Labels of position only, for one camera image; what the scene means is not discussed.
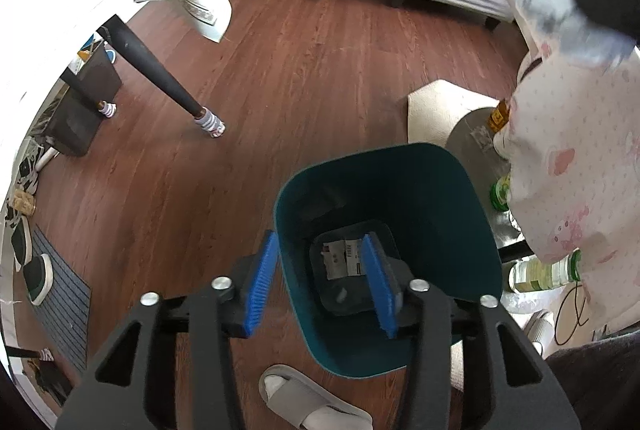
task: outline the doormat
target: doormat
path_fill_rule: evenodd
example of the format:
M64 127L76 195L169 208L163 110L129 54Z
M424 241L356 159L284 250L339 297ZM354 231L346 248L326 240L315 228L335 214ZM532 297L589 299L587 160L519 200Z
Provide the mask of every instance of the doormat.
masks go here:
M86 341L91 289L72 271L38 226L31 230L33 254L46 253L53 267L53 285L36 318L57 349L81 374L86 368Z

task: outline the table leg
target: table leg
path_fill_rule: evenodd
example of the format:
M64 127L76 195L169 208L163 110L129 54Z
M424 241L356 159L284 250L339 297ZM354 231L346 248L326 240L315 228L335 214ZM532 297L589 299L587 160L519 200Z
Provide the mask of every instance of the table leg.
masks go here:
M513 244L506 245L498 250L498 255L500 255L500 260L503 264L519 260L526 256L532 256L533 254L533 250L529 247L526 240L514 242Z
M212 137L219 137L225 130L225 124L200 105L187 92L174 76L164 67L145 44L117 15L109 18L99 29L100 35L121 55L129 61L151 83L162 90L178 105L189 112L194 121Z
M78 92L82 97L92 103L95 108L107 117L113 117L116 113L116 105L115 103L108 103L106 101L98 101L95 102L90 96L86 95L84 92L84 86L82 85L82 81L76 74L74 74L70 68L66 67L65 70L60 74L60 79L68 84L69 87Z
M6 346L6 355L12 358L30 358L32 360L39 360L40 353L37 350L19 349L18 347Z

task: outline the green bottle cap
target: green bottle cap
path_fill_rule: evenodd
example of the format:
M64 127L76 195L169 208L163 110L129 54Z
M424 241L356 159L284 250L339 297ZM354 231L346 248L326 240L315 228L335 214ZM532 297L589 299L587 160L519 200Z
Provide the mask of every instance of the green bottle cap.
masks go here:
M580 273L578 273L578 262L582 257L582 251L576 249L569 257L569 278L572 282L580 282Z

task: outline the paper label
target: paper label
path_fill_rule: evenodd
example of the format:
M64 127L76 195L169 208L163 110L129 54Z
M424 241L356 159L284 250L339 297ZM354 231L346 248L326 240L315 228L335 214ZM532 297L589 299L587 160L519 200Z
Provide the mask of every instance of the paper label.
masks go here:
M504 117L497 108L491 113L491 118L494 120L494 123L497 124L497 126L502 126Z
M482 152L486 152L487 150L494 147L494 139L489 133L489 130L487 130L486 126L478 126L471 130L471 132L469 133L471 134L471 137L473 137L478 147L482 150Z
M345 240L344 256L347 260L348 276L362 276L365 274L364 266L360 261L360 244L361 240Z
M322 245L322 259L326 268L327 280L336 280L348 276L344 248L343 240L326 242Z

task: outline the shoe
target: shoe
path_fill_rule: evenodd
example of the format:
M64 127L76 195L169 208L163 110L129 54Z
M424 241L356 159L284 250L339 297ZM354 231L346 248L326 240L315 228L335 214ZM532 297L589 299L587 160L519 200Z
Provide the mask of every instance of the shoe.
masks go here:
M44 154L44 147L37 144L33 139L28 143L27 150L24 153L24 159L18 166L18 175L15 178L15 185L22 191L26 191L30 195L34 195L38 188L38 172L36 171L36 162Z
M11 245L15 253L15 272L19 273L23 266L31 262L31 231L29 222L24 215L20 216L18 224L11 235Z
M15 227L20 223L20 217L22 214L19 211L15 211L11 207L11 197L7 197L4 201L6 206L6 215L4 216L4 226L10 231L13 231Z
M53 268L48 254L34 255L31 262L22 269L27 284L29 298L33 305L40 305L53 285Z

